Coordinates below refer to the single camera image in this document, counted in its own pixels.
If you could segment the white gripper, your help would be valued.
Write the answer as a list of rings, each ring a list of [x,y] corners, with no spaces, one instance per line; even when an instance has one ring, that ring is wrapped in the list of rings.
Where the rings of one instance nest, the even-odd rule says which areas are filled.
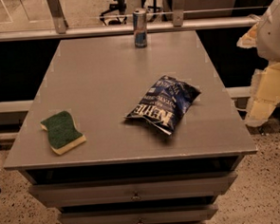
[[[280,103],[280,0],[273,0],[247,33],[239,38],[236,45],[242,48],[256,48],[258,55],[274,61],[264,70],[256,69],[252,75],[247,102],[245,124],[250,127],[263,125]]]

